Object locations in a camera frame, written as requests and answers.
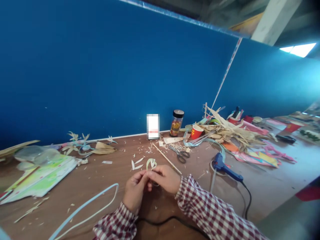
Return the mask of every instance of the person's left hand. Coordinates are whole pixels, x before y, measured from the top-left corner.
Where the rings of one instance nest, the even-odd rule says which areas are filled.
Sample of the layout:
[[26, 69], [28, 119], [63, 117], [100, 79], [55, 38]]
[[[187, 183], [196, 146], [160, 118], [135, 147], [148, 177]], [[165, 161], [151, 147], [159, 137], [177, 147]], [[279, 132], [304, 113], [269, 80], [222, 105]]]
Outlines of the person's left hand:
[[149, 177], [145, 173], [146, 170], [142, 170], [134, 174], [126, 183], [122, 202], [135, 215], [140, 210], [143, 192], [152, 190], [152, 183], [148, 182]]

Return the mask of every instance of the black cable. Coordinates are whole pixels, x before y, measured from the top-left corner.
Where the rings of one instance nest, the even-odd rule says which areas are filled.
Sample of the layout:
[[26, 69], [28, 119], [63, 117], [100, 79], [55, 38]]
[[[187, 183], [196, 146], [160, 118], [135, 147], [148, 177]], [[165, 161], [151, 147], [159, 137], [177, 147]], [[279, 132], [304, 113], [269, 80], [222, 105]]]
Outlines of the black cable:
[[182, 223], [182, 224], [185, 225], [186, 227], [191, 228], [191, 229], [197, 231], [198, 233], [200, 233], [200, 234], [201, 234], [202, 236], [204, 236], [206, 239], [210, 239], [210, 238], [208, 237], [208, 235], [207, 235], [204, 231], [202, 231], [202, 230], [199, 229], [199, 228], [196, 228], [195, 226], [192, 226], [192, 225], [186, 223], [186, 222], [183, 221], [181, 218], [178, 218], [178, 217], [176, 217], [176, 216], [171, 216], [171, 217], [167, 218], [166, 220], [164, 220], [164, 221], [162, 221], [162, 222], [159, 222], [159, 223], [151, 222], [150, 220], [145, 219], [145, 218], [138, 218], [138, 220], [136, 221], [136, 224], [138, 224], [140, 221], [145, 221], [145, 222], [147, 222], [147, 223], [149, 223], [149, 224], [151, 224], [151, 225], [153, 225], [153, 226], [161, 226], [162, 224], [165, 224], [166, 222], [170, 221], [171, 219], [176, 219], [176, 220], [178, 220], [180, 223]]
[[248, 220], [248, 211], [249, 211], [249, 207], [251, 205], [252, 196], [251, 196], [251, 193], [250, 193], [249, 189], [247, 188], [247, 186], [243, 182], [241, 182], [241, 183], [245, 187], [245, 189], [248, 190], [248, 193], [249, 193], [249, 196], [250, 196], [249, 204], [247, 206], [246, 213], [245, 213], [245, 218], [246, 218], [246, 220]]

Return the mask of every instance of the skylight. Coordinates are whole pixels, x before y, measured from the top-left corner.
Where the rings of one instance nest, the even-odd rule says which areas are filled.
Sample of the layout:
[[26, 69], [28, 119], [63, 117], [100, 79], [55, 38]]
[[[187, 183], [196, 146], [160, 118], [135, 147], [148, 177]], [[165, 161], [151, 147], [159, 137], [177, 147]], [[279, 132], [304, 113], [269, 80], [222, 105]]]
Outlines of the skylight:
[[309, 43], [297, 46], [284, 47], [280, 48], [280, 50], [297, 55], [299, 57], [305, 57], [308, 55], [308, 53], [313, 49], [315, 45], [316, 43]]

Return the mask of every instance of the red and white checkered shirt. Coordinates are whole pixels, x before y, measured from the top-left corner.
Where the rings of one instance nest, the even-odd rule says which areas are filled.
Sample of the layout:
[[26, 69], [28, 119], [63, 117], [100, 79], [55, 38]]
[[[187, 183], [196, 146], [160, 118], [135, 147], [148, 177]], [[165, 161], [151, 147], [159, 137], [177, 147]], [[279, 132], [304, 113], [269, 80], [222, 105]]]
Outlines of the red and white checkered shirt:
[[[267, 239], [253, 223], [239, 217], [230, 204], [203, 190], [191, 175], [181, 178], [175, 196], [181, 211], [191, 218], [210, 239]], [[128, 239], [137, 233], [137, 216], [121, 202], [120, 207], [104, 216], [93, 228], [95, 240]]]

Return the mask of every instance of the table surface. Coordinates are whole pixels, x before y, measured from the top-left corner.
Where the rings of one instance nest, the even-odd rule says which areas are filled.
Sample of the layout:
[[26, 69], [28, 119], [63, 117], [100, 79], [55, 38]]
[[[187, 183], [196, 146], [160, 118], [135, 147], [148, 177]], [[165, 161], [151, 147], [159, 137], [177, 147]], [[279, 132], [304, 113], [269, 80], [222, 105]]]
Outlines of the table surface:
[[[280, 130], [278, 129], [273, 130], [274, 134], [279, 132]], [[139, 160], [142, 156], [145, 156], [145, 159], [141, 162], [141, 164], [144, 164], [143, 169], [145, 169], [149, 158], [155, 158], [158, 165], [169, 164], [155, 148], [149, 154], [146, 153], [146, 150], [139, 152], [138, 147], [148, 149], [152, 143], [156, 142], [156, 140], [146, 140], [146, 135], [120, 138], [117, 139], [117, 142], [118, 144], [114, 144], [118, 149], [117, 152], [108, 155], [90, 156], [88, 164], [77, 167], [77, 169], [69, 173], [46, 195], [50, 197], [47, 201], [18, 223], [14, 224], [13, 222], [32, 208], [39, 199], [28, 197], [1, 205], [1, 227], [14, 240], [48, 239], [79, 206], [108, 186], [119, 183], [119, 191], [114, 202], [104, 212], [66, 235], [68, 239], [92, 239], [94, 237], [92, 232], [93, 225], [103, 215], [114, 211], [122, 201], [125, 183], [133, 174], [130, 171], [132, 159]], [[253, 223], [265, 218], [320, 175], [320, 168], [318, 167], [319, 146], [299, 138], [297, 138], [294, 145], [282, 142], [274, 143], [274, 145], [281, 152], [296, 159], [298, 163], [292, 164], [288, 161], [282, 161], [282, 165], [278, 169], [261, 166], [267, 170], [267, 172], [263, 172], [246, 163], [237, 161], [230, 154], [226, 154], [226, 164], [231, 165], [235, 172], [244, 177], [244, 182], [252, 194], [252, 204], [248, 212], [248, 219]], [[218, 151], [215, 145], [211, 146], [210, 143], [203, 142], [200, 146], [192, 149], [191, 156], [186, 164], [179, 163], [176, 153], [172, 150], [164, 150], [164, 153], [182, 172], [183, 176], [192, 174], [198, 183], [209, 191], [213, 175], [209, 163]], [[113, 163], [103, 164], [102, 161], [104, 160], [113, 161]], [[16, 170], [15, 166], [15, 161], [11, 164], [0, 165], [0, 187], [3, 185], [9, 186], [19, 178], [21, 172]], [[107, 205], [114, 192], [115, 188], [81, 210], [73, 218], [72, 223], [67, 224], [63, 232]], [[243, 215], [249, 202], [249, 194], [240, 183], [227, 176], [217, 176], [213, 193], [233, 205], [237, 214]], [[179, 216], [190, 223], [192, 222], [179, 210], [174, 197], [167, 194], [160, 187], [154, 188], [151, 193], [144, 195], [139, 213], [140, 217], [158, 222], [172, 215]], [[186, 228], [176, 220], [171, 220], [160, 227], [140, 222], [137, 227], [138, 233], [135, 239], [204, 239], [200, 234]]]

